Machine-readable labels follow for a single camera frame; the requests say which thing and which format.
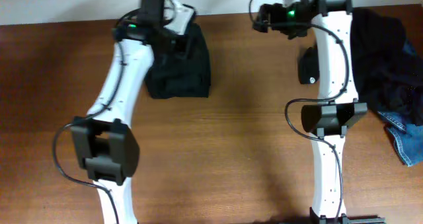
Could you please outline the black pants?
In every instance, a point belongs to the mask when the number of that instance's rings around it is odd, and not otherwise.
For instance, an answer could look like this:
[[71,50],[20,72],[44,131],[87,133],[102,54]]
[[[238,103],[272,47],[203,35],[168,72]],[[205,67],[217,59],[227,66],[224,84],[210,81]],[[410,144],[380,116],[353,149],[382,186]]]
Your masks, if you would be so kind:
[[188,59],[161,54],[160,41],[152,46],[154,62],[144,79],[151,98],[209,97],[211,63],[204,34],[195,22],[187,34],[193,37]]

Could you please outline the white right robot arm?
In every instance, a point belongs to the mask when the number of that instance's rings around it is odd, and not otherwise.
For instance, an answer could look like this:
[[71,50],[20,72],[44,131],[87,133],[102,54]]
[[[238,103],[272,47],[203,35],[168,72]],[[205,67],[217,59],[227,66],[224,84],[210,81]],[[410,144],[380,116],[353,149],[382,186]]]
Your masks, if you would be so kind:
[[367,113],[352,69],[352,0],[282,0],[262,5],[251,21],[259,32],[272,29],[289,38],[306,36],[309,29],[315,34],[319,95],[293,99],[286,107],[304,104],[303,129],[293,131],[310,140],[313,149],[312,223],[350,223],[344,204],[342,154],[348,129]]

